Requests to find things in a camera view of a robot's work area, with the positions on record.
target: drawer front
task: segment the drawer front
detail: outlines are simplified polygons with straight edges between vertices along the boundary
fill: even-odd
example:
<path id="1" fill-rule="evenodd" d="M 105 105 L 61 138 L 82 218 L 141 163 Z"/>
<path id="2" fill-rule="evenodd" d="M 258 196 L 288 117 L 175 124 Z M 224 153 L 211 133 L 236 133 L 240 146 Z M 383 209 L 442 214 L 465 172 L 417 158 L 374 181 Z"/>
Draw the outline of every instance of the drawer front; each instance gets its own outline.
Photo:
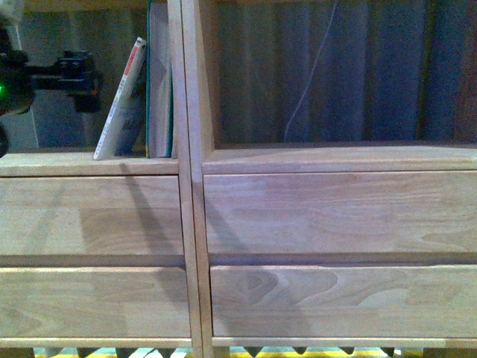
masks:
<path id="1" fill-rule="evenodd" d="M 183 255 L 177 177 L 0 179 L 0 256 Z"/>
<path id="2" fill-rule="evenodd" d="M 4 268 L 0 283 L 0 338 L 190 337 L 180 268 Z"/>
<path id="3" fill-rule="evenodd" d="M 477 172 L 207 175 L 211 254 L 477 252 Z"/>
<path id="4" fill-rule="evenodd" d="M 475 338 L 477 266 L 217 266 L 215 336 Z"/>

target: white cable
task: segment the white cable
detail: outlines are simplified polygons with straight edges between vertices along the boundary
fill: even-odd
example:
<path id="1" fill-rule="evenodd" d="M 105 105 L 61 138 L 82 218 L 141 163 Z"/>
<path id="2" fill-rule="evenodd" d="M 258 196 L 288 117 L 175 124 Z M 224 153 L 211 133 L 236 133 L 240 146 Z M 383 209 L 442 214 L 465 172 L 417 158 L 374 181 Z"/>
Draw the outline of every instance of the white cable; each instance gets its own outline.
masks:
<path id="1" fill-rule="evenodd" d="M 304 89 L 304 91 L 303 91 L 303 93 L 300 97 L 300 100 L 298 101 L 298 104 L 297 104 L 297 107 L 295 108 L 295 111 L 293 112 L 293 114 L 291 115 L 290 119 L 288 120 L 288 122 L 286 124 L 285 134 L 283 136 L 283 141 L 284 142 L 287 142 L 287 140 L 288 140 L 288 132 L 290 131 L 291 123 L 294 121 L 295 116 L 298 113 L 298 110 L 300 109 L 301 105 L 303 104 L 303 100 L 305 99 L 306 93 L 308 92 L 308 90 L 310 88 L 310 85 L 312 84 L 312 79 L 313 79 L 313 76 L 315 75 L 315 71 L 316 71 L 316 68 L 318 66 L 318 60 L 320 59 L 321 52 L 323 50 L 326 39 L 329 36 L 329 31 L 331 29 L 331 25 L 332 25 L 333 20 L 335 18 L 335 13 L 336 13 L 336 7 L 337 6 L 338 6 L 338 0 L 335 0 L 335 3 L 333 5 L 333 9 L 331 10 L 331 15 L 329 16 L 328 28 L 326 29 L 326 32 L 323 36 L 323 40 L 321 41 L 320 47 L 319 47 L 319 49 L 316 53 L 315 62 L 313 63 L 312 71 L 310 72 L 308 82 L 306 83 L 305 89 Z"/>

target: blue curtain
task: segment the blue curtain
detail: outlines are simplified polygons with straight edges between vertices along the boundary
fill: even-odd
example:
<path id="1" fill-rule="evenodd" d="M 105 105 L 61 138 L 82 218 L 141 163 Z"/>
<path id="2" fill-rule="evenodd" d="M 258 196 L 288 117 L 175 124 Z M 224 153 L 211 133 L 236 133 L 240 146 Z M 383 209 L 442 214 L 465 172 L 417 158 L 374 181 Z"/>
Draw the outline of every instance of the blue curtain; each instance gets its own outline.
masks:
<path id="1" fill-rule="evenodd" d="M 451 139 L 468 4 L 339 1 L 298 110 L 333 1 L 221 5 L 224 142 Z"/>

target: wood grain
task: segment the wood grain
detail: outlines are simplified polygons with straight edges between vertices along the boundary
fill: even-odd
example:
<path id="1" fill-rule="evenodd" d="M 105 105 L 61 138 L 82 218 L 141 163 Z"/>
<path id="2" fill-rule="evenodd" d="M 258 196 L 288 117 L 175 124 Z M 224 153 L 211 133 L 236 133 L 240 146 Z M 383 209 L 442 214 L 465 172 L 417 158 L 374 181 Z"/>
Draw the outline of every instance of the wood grain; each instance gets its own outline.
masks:
<path id="1" fill-rule="evenodd" d="M 7 154 L 0 159 L 0 177 L 93 175 L 173 175 L 174 159 L 114 158 L 93 160 L 92 153 Z"/>
<path id="2" fill-rule="evenodd" d="M 211 254 L 477 252 L 477 173 L 206 175 Z"/>
<path id="3" fill-rule="evenodd" d="M 219 266 L 211 281 L 216 336 L 477 336 L 477 266 Z"/>
<path id="4" fill-rule="evenodd" d="M 1 179 L 4 255 L 182 257 L 177 177 Z"/>
<path id="5" fill-rule="evenodd" d="M 202 330 L 203 357 L 213 357 L 212 349 L 212 308 L 210 303 L 209 258 L 206 244 L 206 219 L 203 205 L 202 162 L 214 149 L 213 107 L 208 78 L 205 46 L 207 25 L 204 21 L 212 16 L 211 0 L 181 1 L 183 13 L 183 42 L 186 70 L 188 138 L 190 150 L 190 170 L 192 183 L 192 205 L 194 210 L 195 247 L 198 268 L 198 294 L 200 300 L 200 322 Z"/>
<path id="6" fill-rule="evenodd" d="M 477 339 L 346 337 L 214 337 L 215 347 L 432 347 L 477 348 Z"/>
<path id="7" fill-rule="evenodd" d="M 180 268 L 0 269 L 2 338 L 190 337 Z"/>
<path id="8" fill-rule="evenodd" d="M 171 34 L 172 80 L 174 82 L 174 120 L 177 124 L 177 153 L 179 157 L 180 210 L 186 258 L 187 292 L 192 346 L 195 357 L 203 358 L 202 321 L 200 317 L 198 265 L 195 244 L 192 176 L 187 121 L 186 72 L 184 67 L 183 17 L 181 0 L 168 1 Z"/>
<path id="9" fill-rule="evenodd" d="M 0 338 L 2 347 L 158 347 L 158 348 L 190 348 L 190 338 Z"/>
<path id="10" fill-rule="evenodd" d="M 204 174 L 386 172 L 477 169 L 475 145 L 250 148 L 214 151 Z"/>

